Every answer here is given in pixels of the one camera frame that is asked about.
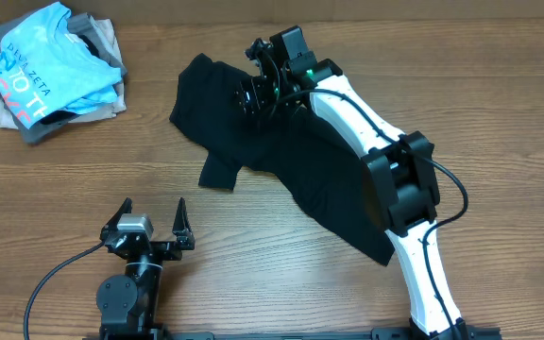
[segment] pile of folded clothes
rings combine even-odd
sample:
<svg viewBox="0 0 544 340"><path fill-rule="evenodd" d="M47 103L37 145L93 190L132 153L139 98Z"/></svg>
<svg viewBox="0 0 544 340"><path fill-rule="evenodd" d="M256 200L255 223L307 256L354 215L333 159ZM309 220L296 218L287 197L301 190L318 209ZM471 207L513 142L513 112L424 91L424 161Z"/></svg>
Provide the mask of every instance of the pile of folded clothes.
<svg viewBox="0 0 544 340"><path fill-rule="evenodd" d="M67 123L126 109L127 73L111 20L57 2L0 25L0 128L36 144Z"/></svg>

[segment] table surface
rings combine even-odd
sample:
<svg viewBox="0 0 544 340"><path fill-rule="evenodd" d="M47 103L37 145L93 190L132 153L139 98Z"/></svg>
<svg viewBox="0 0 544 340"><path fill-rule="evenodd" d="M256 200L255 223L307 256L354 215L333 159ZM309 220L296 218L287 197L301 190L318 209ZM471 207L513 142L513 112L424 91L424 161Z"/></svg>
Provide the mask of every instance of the table surface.
<svg viewBox="0 0 544 340"><path fill-rule="evenodd" d="M196 250L165 267L159 319L175 332L325 332L404 326L396 256L370 261L244 168L233 193L197 186L207 156L168 121L198 53L255 73L243 50L282 25L121 26L128 110L38 146L0 129L0 339L56 264L95 245L126 196L170 236L185 197ZM309 46L393 125L420 130L466 184L469 212L439 232L464 318L505 339L544 339L544 20L308 24ZM461 198L439 176L440 216ZM96 288L124 262L101 250L58 273L33 307L33 339L97 332Z"/></svg>

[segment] black garment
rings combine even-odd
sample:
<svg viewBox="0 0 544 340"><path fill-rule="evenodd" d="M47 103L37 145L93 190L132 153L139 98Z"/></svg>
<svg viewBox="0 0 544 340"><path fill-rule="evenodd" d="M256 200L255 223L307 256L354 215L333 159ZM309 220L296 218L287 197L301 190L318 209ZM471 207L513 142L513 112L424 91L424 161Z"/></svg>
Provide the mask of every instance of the black garment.
<svg viewBox="0 0 544 340"><path fill-rule="evenodd" d="M169 120L210 151L198 184L232 189L243 165L273 173L316 222L387 265L394 248L366 215L362 168L349 146L303 108L263 131L250 126L233 93L246 77L202 54L179 75Z"/></svg>

